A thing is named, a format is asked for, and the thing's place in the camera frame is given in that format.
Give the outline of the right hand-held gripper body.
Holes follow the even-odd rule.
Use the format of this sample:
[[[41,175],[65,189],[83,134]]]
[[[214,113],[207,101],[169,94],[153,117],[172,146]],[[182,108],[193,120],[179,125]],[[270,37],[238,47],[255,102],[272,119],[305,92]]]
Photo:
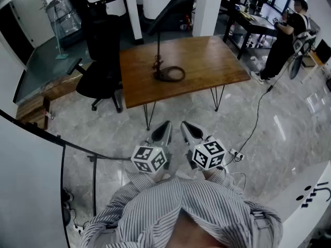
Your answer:
[[[226,155],[227,150],[222,141],[209,136],[189,146],[187,159],[191,169],[207,171],[220,167]]]

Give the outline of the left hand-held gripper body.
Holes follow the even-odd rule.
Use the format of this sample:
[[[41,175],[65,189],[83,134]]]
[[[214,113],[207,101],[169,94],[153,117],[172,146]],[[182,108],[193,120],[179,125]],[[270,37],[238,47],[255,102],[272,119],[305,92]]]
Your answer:
[[[171,138],[154,141],[146,138],[137,145],[131,156],[131,161],[138,171],[156,174],[162,169],[168,170],[171,162],[169,144]]]

